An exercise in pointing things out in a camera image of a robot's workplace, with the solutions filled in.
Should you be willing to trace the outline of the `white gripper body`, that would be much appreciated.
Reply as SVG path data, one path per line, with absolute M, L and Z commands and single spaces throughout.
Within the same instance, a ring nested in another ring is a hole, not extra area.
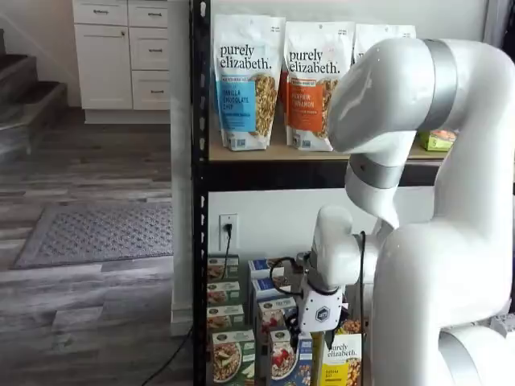
M 299 299 L 299 328 L 313 333 L 337 328 L 342 309 L 343 290 L 315 289 L 307 279 L 301 281 L 303 296 Z

